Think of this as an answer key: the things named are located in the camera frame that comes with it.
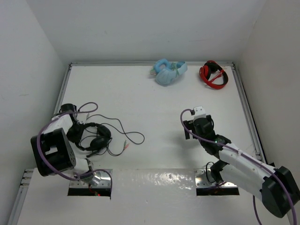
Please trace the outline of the black headset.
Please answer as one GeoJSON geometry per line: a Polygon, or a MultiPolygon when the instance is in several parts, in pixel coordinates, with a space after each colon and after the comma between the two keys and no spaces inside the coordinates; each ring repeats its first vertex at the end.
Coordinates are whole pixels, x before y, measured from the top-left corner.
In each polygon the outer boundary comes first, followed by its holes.
{"type": "Polygon", "coordinates": [[[83,124],[83,130],[87,128],[96,128],[96,135],[95,138],[90,142],[89,147],[83,147],[81,145],[82,139],[76,144],[77,148],[82,151],[90,151],[91,153],[87,155],[87,157],[91,157],[93,155],[97,155],[102,149],[107,148],[110,141],[112,140],[111,131],[105,127],[104,125],[97,124],[97,123],[87,123],[83,124]]]}

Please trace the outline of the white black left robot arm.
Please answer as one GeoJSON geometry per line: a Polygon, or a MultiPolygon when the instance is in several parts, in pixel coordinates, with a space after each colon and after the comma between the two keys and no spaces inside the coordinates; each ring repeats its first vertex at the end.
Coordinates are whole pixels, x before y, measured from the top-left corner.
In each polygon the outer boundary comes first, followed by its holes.
{"type": "Polygon", "coordinates": [[[81,141],[85,124],[77,116],[81,112],[73,104],[63,104],[57,114],[30,140],[40,175],[59,175],[79,181],[92,175],[89,160],[75,155],[71,144],[81,141]]]}

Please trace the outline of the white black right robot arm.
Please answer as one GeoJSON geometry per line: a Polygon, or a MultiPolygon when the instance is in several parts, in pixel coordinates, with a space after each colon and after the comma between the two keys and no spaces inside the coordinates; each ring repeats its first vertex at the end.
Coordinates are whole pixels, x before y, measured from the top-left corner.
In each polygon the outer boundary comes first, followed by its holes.
{"type": "Polygon", "coordinates": [[[231,182],[259,199],[278,218],[295,212],[300,190],[289,169],[275,168],[239,150],[231,140],[214,131],[211,117],[181,121],[186,139],[197,139],[204,150],[218,159],[210,168],[216,183],[231,182]]]}

